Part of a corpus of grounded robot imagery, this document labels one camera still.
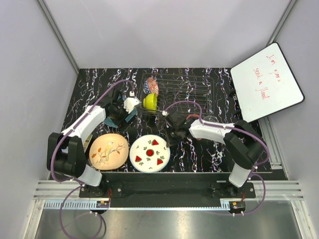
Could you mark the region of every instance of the red triangle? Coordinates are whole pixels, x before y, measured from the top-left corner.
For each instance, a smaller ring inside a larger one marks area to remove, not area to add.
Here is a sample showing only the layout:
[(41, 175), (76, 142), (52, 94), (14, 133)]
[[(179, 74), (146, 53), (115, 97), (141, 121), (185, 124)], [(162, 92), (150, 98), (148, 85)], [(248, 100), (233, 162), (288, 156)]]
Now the red triangle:
[(158, 165), (160, 165), (161, 163), (163, 163), (163, 160), (158, 158)]
[(159, 145), (159, 143), (154, 139), (154, 140), (152, 141), (152, 145)]
[(141, 160), (142, 160), (142, 159), (141, 159), (140, 157), (136, 156), (135, 162), (140, 162)]

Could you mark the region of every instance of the white wall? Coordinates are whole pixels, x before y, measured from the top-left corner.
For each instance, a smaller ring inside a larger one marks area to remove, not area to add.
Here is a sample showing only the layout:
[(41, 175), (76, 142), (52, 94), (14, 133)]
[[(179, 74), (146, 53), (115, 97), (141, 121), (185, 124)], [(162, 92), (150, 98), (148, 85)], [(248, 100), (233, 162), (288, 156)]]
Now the white wall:
[(20, 239), (76, 75), (35, 0), (2, 0), (0, 32), (0, 238)]
[(232, 67), (289, 0), (45, 0), (80, 68)]
[(279, 35), (278, 42), (306, 100), (270, 119), (290, 178), (299, 181), (319, 236), (318, 12), (318, 0), (299, 1)]

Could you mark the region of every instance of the whiteboard black frame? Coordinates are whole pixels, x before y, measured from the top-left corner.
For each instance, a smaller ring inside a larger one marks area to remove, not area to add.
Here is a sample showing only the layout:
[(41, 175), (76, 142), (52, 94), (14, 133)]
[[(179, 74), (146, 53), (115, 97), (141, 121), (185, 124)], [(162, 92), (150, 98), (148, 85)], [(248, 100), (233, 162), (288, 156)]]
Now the whiteboard black frame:
[[(291, 105), (291, 106), (288, 106), (288, 107), (286, 107), (286, 108), (283, 108), (283, 109), (281, 109), (281, 110), (275, 111), (275, 112), (273, 112), (273, 113), (271, 113), (271, 114), (268, 114), (268, 115), (262, 116), (262, 117), (260, 117), (260, 118), (254, 119), (254, 120), (252, 120), (252, 121), (250, 121), (250, 122), (254, 122), (254, 121), (256, 121), (256, 120), (260, 120), (260, 119), (262, 119), (262, 118), (264, 118), (264, 117), (271, 116), (271, 115), (273, 115), (273, 114), (275, 114), (275, 113), (277, 113), (277, 112), (280, 112), (280, 111), (283, 111), (283, 110), (285, 110), (285, 109), (288, 109), (288, 108), (290, 108), (290, 107), (292, 107), (292, 106), (298, 105), (298, 104), (304, 102), (305, 99), (306, 99), (306, 97), (305, 97), (303, 91), (301, 90), (300, 85), (299, 85), (299, 83), (298, 83), (298, 81), (297, 81), (297, 79), (296, 79), (296, 77), (295, 77), (295, 75), (294, 75), (294, 72), (292, 71), (292, 69), (291, 69), (291, 67), (290, 67), (290, 65), (289, 65), (289, 63), (288, 63), (288, 61), (287, 61), (287, 59), (286, 59), (286, 57), (285, 57), (285, 55), (284, 55), (284, 53), (283, 53), (283, 51), (282, 51), (280, 45), (279, 45), (279, 43), (274, 42), (274, 43), (272, 43), (272, 44), (277, 44), (277, 45), (278, 45), (278, 48), (279, 48), (279, 50), (280, 50), (282, 56), (284, 57), (284, 60), (285, 60), (286, 64), (288, 65), (288, 68), (289, 68), (289, 70), (290, 70), (290, 72), (291, 72), (291, 74), (292, 74), (294, 80), (296, 81), (296, 84), (297, 84), (297, 86), (298, 86), (298, 88), (299, 88), (301, 94), (303, 95), (303, 100), (300, 101), (300, 102), (298, 102), (298, 103), (296, 103), (296, 104), (293, 104), (293, 105)], [(256, 54), (258, 54), (259, 52), (263, 51), (265, 48), (263, 48), (263, 49), (261, 49), (260, 51), (256, 52), (254, 55), (256, 55)], [(244, 61), (248, 60), (249, 58), (253, 57), (254, 55), (252, 55), (252, 56), (246, 58), (245, 60), (243, 60), (242, 62), (238, 63), (238, 64), (235, 65), (235, 66), (238, 66), (239, 64), (243, 63)], [(235, 92), (236, 92), (236, 88), (235, 88), (235, 84), (234, 84), (234, 78), (233, 78), (233, 76), (232, 76), (232, 74), (231, 74), (231, 70), (232, 70), (235, 66), (233, 66), (233, 67), (230, 69), (230, 76), (231, 76), (231, 79), (232, 79), (232, 81), (233, 81), (234, 90), (235, 90)], [(239, 110), (241, 111), (240, 102), (239, 102), (239, 99), (238, 99), (238, 98), (237, 98), (237, 102), (238, 102), (238, 105), (239, 105)]]

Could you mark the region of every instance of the yellow-green cup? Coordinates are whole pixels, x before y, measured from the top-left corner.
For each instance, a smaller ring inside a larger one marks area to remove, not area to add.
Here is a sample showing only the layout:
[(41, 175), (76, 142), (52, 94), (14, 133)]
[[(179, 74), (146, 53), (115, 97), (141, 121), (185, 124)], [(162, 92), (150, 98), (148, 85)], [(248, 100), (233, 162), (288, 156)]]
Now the yellow-green cup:
[(158, 103), (158, 97), (156, 96), (156, 93), (151, 93), (143, 100), (143, 106), (145, 109), (149, 111), (156, 111), (156, 106)]

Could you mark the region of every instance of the wire dish rack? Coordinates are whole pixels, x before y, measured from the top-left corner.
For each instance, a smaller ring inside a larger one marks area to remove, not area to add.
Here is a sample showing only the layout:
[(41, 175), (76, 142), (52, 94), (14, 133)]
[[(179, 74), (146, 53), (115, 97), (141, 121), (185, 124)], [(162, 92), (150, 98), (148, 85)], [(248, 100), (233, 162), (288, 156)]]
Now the wire dish rack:
[[(145, 73), (143, 74), (143, 79), (139, 90), (139, 98), (142, 99), (142, 102), (147, 96), (147, 94), (144, 92), (144, 81), (149, 77), (154, 78), (159, 86), (157, 110), (150, 111), (145, 109), (142, 105), (140, 107), (142, 115), (157, 116), (159, 119), (163, 120), (162, 111), (172, 103), (178, 101), (197, 102), (202, 107), (203, 118), (206, 116), (211, 116), (214, 112), (214, 104), (212, 101), (213, 78), (202, 76)], [(192, 103), (182, 103), (173, 106), (170, 111), (171, 110), (180, 112), (182, 116), (199, 114), (199, 109)]]

